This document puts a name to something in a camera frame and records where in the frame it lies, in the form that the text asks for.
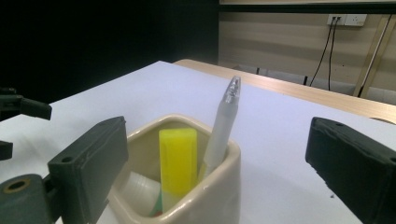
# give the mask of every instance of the dark background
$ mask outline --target dark background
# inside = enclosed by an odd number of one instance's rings
[[[0,1],[0,87],[25,98],[52,103],[157,61],[218,60],[219,1]]]

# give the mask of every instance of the pen cap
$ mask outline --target pen cap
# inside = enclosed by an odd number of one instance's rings
[[[165,212],[196,184],[196,130],[192,128],[160,130],[160,160]]]
[[[120,188],[120,195],[141,216],[149,216],[160,199],[161,184],[131,172]]]

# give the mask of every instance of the white pen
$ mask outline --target white pen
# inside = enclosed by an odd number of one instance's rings
[[[215,125],[198,175],[199,182],[210,175],[224,160],[231,128],[238,111],[240,91],[241,77],[233,77],[219,104]]]

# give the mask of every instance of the yellow sponge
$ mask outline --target yellow sponge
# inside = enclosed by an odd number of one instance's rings
[[[196,130],[160,130],[160,160],[163,211],[166,212],[196,185]]]

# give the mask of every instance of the cream ceramic container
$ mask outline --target cream ceramic container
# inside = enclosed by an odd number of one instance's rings
[[[109,195],[109,204],[121,223],[128,224],[237,224],[240,214],[239,146],[229,141],[223,163],[192,189],[175,206],[158,217],[138,214],[120,189],[131,172],[161,182],[158,132],[161,129],[194,128],[198,133],[198,167],[205,154],[210,129],[198,120],[181,115],[168,115],[152,121],[128,136],[129,160],[122,168]]]

